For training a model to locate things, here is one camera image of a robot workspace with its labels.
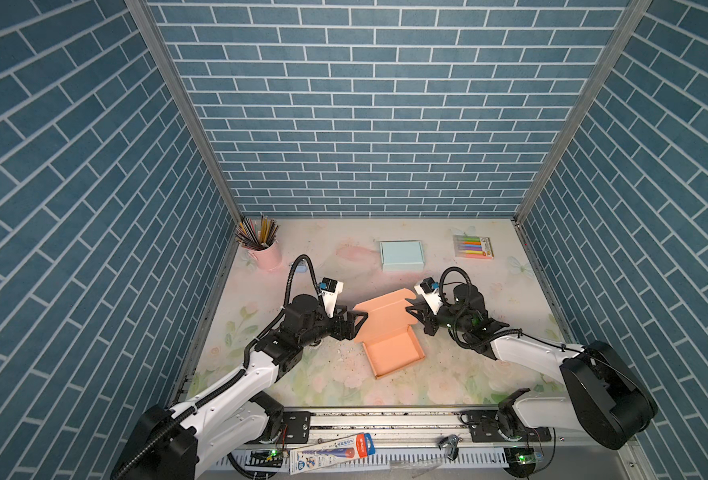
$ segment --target open cardboard box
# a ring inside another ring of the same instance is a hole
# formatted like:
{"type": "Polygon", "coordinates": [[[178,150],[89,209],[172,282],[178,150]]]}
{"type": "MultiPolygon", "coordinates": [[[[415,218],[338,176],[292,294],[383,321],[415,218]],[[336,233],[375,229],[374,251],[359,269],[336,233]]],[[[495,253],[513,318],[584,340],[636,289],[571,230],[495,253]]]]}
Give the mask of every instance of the open cardboard box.
{"type": "Polygon", "coordinates": [[[405,310],[411,305],[407,299],[415,299],[415,293],[403,288],[359,303],[353,309],[368,313],[354,341],[364,346],[376,379],[426,358],[410,326],[417,319],[405,310]]]}

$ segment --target blue brick wall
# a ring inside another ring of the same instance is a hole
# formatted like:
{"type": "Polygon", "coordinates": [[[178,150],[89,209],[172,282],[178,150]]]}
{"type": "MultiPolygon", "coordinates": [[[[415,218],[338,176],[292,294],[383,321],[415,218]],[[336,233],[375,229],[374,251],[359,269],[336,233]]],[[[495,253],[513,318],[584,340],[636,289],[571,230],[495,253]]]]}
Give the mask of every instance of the blue brick wall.
{"type": "Polygon", "coordinates": [[[708,479],[708,1],[653,1],[525,229],[577,337],[655,396],[656,474],[708,479]]]}
{"type": "Polygon", "coordinates": [[[122,0],[0,2],[0,479],[109,471],[230,225],[122,0]]]}
{"type": "Polygon", "coordinates": [[[511,216],[627,0],[186,3],[151,5],[244,211],[511,216]]]}

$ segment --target gray floor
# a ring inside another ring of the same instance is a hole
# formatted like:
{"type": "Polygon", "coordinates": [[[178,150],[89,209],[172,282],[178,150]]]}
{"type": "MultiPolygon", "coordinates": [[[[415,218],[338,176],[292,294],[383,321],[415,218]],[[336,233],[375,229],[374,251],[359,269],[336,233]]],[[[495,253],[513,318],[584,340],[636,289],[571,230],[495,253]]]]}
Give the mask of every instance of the gray floor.
{"type": "MultiPolygon", "coordinates": [[[[544,446],[546,458],[551,446],[544,446]]],[[[533,480],[627,480],[620,457],[602,447],[559,447],[549,468],[533,475],[533,480]]],[[[408,470],[382,470],[363,473],[309,473],[309,480],[412,480],[408,470]]],[[[417,480],[511,480],[502,468],[433,470],[417,480]]],[[[206,472],[199,480],[244,480],[235,472],[206,472]]],[[[289,480],[289,475],[276,475],[272,480],[289,480]]]]}

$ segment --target pink cup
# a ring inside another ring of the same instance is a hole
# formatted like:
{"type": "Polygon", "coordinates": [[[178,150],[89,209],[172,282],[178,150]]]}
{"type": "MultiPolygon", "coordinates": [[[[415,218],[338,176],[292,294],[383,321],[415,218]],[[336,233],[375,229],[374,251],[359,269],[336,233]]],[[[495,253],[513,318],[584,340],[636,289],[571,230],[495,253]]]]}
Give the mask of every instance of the pink cup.
{"type": "Polygon", "coordinates": [[[282,263],[282,252],[279,250],[279,242],[274,243],[265,250],[247,250],[260,270],[273,270],[282,263]]]}

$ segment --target floral tabletop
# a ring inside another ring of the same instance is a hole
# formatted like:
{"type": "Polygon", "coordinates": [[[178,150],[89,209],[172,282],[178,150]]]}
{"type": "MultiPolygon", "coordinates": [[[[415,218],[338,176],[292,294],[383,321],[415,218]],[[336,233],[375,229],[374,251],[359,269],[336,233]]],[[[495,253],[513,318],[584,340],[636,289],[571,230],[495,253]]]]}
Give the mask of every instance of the floral tabletop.
{"type": "MultiPolygon", "coordinates": [[[[235,368],[244,346],[282,304],[289,265],[308,254],[317,280],[344,282],[339,304],[353,307],[427,276],[439,279],[460,266],[484,295],[491,316],[525,332],[562,340],[556,320],[535,280],[509,220],[280,220],[282,266],[258,270],[243,249],[237,253],[197,365],[189,395],[201,392],[235,368]],[[493,260],[456,258],[453,235],[489,236],[493,260]],[[378,242],[420,240],[423,272],[383,272],[378,242]]],[[[447,281],[463,280],[451,274],[447,281]]],[[[308,273],[295,274],[292,296],[313,293],[308,273]]],[[[327,338],[303,351],[303,359],[268,393],[285,406],[464,405],[500,402],[516,389],[562,389],[553,379],[513,363],[463,350],[445,329],[427,336],[413,326],[426,358],[375,379],[360,343],[327,338]]]]}

